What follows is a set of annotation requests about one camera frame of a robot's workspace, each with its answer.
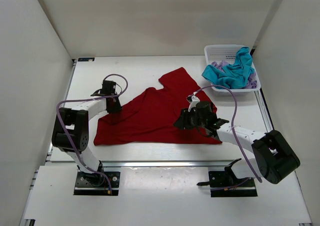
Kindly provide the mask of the red t-shirt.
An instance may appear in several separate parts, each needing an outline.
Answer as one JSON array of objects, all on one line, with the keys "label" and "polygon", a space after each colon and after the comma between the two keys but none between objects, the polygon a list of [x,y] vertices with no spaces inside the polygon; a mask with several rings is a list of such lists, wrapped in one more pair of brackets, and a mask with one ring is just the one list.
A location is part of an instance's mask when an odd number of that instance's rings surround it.
[{"label": "red t-shirt", "polygon": [[180,130],[174,127],[181,110],[190,105],[187,97],[200,88],[183,67],[164,74],[158,81],[162,89],[149,87],[125,104],[119,113],[101,117],[97,122],[94,145],[221,143],[204,137],[204,129]]}]

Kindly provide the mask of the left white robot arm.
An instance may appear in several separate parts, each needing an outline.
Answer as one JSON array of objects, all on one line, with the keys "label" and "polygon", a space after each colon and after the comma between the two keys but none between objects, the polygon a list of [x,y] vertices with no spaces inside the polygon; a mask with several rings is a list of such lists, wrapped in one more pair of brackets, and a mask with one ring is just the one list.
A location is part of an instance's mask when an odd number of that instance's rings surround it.
[{"label": "left white robot arm", "polygon": [[121,88],[114,81],[104,78],[101,88],[96,90],[90,98],[65,100],[56,106],[56,120],[52,133],[52,145],[67,153],[77,164],[82,177],[94,187],[107,183],[111,187],[109,178],[104,173],[104,167],[90,148],[89,121],[101,112],[109,114],[122,110],[119,96],[128,88]]}]

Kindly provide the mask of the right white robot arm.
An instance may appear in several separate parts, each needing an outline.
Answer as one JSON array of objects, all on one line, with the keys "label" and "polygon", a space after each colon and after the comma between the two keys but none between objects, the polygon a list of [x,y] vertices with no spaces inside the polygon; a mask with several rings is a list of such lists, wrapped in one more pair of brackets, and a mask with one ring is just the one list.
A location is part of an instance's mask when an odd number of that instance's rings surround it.
[{"label": "right white robot arm", "polygon": [[174,126],[180,130],[205,129],[208,138],[242,146],[252,152],[254,158],[236,160],[225,168],[234,179],[260,177],[278,184],[301,165],[298,156],[279,131],[264,133],[232,126],[228,120],[218,118],[207,101],[182,109]]}]

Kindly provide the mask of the dark label sticker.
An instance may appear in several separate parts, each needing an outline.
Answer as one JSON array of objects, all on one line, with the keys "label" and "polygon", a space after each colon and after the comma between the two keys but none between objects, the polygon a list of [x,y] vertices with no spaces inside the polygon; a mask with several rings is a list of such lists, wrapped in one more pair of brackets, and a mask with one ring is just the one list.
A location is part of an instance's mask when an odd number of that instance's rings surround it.
[{"label": "dark label sticker", "polygon": [[78,62],[92,62],[94,61],[95,58],[94,57],[80,57],[78,58]]}]

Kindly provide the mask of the teal t-shirt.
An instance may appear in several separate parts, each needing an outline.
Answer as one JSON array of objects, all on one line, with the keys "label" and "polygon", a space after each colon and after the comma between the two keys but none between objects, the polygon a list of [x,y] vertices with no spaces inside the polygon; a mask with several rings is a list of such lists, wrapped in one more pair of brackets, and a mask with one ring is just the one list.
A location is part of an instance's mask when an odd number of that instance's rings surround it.
[{"label": "teal t-shirt", "polygon": [[233,64],[225,60],[220,63],[214,61],[206,66],[202,77],[218,89],[254,89],[258,82],[252,62],[249,48],[242,47],[236,52]]}]

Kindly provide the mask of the lavender t-shirt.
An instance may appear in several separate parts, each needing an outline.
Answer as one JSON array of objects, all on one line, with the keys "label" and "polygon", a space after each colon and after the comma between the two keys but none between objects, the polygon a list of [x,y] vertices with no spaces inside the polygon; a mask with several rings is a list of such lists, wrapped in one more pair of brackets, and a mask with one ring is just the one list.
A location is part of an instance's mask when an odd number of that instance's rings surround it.
[{"label": "lavender t-shirt", "polygon": [[256,70],[251,66],[229,64],[226,61],[212,62],[205,69],[205,79],[212,84],[228,89],[254,89],[257,87]]}]

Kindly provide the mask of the white plastic basket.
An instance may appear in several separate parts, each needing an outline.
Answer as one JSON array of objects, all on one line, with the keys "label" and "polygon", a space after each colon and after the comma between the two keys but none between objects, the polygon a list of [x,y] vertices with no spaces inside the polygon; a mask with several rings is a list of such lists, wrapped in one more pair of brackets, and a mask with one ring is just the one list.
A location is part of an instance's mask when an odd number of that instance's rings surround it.
[{"label": "white plastic basket", "polygon": [[[220,63],[223,60],[227,61],[230,64],[233,64],[235,62],[236,52],[242,47],[245,47],[245,46],[237,45],[237,44],[208,45],[204,48],[206,64],[209,65],[214,61],[216,61],[217,63]],[[257,92],[261,88],[261,83],[260,83],[258,74],[256,74],[255,80],[257,80],[257,87],[254,89],[230,89],[230,90],[236,96],[247,95],[251,92]],[[223,89],[218,89],[214,87],[213,90],[217,95],[228,95],[229,93],[226,89],[223,90]]]}]

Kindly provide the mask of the aluminium front rail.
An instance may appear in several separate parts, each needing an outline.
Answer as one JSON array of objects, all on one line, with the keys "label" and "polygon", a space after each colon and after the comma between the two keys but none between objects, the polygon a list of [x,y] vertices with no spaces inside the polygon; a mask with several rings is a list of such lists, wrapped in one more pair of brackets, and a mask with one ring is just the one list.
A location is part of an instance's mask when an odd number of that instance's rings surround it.
[{"label": "aluminium front rail", "polygon": [[103,162],[104,167],[224,167],[232,161],[115,161]]}]

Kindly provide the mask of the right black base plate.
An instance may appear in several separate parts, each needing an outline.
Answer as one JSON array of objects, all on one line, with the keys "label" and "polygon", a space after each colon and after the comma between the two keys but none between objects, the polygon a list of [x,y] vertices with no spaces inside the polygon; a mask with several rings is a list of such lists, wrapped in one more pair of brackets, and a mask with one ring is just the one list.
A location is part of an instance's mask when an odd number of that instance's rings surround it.
[{"label": "right black base plate", "polygon": [[237,179],[224,171],[209,171],[210,196],[212,198],[257,197],[254,179]]}]

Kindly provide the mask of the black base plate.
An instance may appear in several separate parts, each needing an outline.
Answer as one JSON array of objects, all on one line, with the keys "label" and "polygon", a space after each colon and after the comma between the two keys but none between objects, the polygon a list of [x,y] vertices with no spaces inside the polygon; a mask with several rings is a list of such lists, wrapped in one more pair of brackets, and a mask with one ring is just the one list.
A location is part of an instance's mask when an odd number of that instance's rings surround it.
[{"label": "black base plate", "polygon": [[210,196],[212,198],[257,197],[254,179],[237,179],[224,171],[209,171]]},{"label": "black base plate", "polygon": [[104,177],[99,182],[93,182],[87,173],[78,171],[73,194],[76,196],[118,196],[121,179],[120,168],[104,167],[104,174],[110,181],[111,191],[108,181]]}]

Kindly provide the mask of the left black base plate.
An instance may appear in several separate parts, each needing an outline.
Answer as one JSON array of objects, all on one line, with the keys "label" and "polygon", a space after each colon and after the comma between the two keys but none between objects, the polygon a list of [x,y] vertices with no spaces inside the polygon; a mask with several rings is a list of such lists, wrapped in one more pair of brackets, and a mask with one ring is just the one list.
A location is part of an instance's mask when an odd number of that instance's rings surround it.
[{"label": "left black base plate", "polygon": [[108,181],[104,177],[99,182],[93,182],[87,173],[78,171],[73,194],[76,196],[118,196],[121,179],[120,168],[104,167],[104,174],[110,181],[111,191]]}]

